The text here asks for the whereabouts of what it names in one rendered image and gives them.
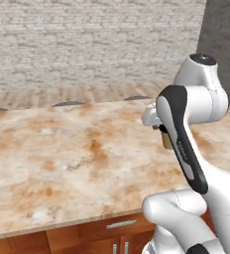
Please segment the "tan drink bottle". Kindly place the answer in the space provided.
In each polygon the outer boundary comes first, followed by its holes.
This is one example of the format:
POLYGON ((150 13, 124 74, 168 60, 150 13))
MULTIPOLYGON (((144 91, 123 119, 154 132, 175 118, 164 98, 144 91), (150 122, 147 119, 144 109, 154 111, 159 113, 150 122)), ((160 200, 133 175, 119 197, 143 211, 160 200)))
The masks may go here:
POLYGON ((168 133, 165 132, 161 132, 162 134, 162 141, 163 141, 163 145, 166 149, 171 150, 173 148, 173 145, 171 143, 170 137, 168 133))

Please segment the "wooden drawer front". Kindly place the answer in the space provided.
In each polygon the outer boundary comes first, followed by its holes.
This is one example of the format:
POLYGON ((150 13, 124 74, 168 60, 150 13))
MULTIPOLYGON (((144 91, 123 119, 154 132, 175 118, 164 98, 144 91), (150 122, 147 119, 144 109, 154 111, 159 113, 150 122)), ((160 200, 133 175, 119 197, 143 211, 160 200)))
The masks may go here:
POLYGON ((110 237, 117 235, 124 235, 130 233, 145 232, 149 230, 154 230, 155 225, 148 222, 143 213, 135 213, 124 215, 120 217, 114 217, 109 219, 103 219, 98 221, 92 221, 88 223, 83 223, 79 225, 80 234, 84 237, 110 237), (124 220, 133 220, 137 219, 137 223, 130 226, 119 227, 115 229, 106 229, 106 225, 124 221, 124 220))
POLYGON ((201 215, 202 219, 205 221, 205 223, 208 225, 208 227, 211 229, 213 233, 216 233, 211 215, 209 211, 206 211, 204 214, 201 215))

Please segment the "wooden cupboard door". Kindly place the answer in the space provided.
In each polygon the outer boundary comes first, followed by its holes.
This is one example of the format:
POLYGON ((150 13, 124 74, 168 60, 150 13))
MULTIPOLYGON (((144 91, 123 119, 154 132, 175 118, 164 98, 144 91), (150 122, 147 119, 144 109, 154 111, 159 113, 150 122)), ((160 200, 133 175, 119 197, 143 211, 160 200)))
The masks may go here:
POLYGON ((119 254, 119 237, 83 243, 74 247, 61 247, 58 250, 52 247, 51 252, 52 254, 113 254, 113 244, 117 244, 117 254, 119 254))
POLYGON ((45 231, 0 238, 0 254, 51 254, 45 231))
POLYGON ((146 231, 141 233, 127 234, 120 237, 120 254, 124 254, 124 244, 129 242, 128 254, 142 254, 145 245, 152 239, 154 231, 146 231))

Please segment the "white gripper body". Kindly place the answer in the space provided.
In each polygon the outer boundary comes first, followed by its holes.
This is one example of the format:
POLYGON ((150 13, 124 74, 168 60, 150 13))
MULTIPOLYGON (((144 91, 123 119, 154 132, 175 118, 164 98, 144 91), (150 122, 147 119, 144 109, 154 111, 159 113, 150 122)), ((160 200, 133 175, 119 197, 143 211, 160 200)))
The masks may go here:
POLYGON ((142 122, 145 126, 157 126, 162 124, 156 109, 156 103, 149 104, 142 114, 142 122))

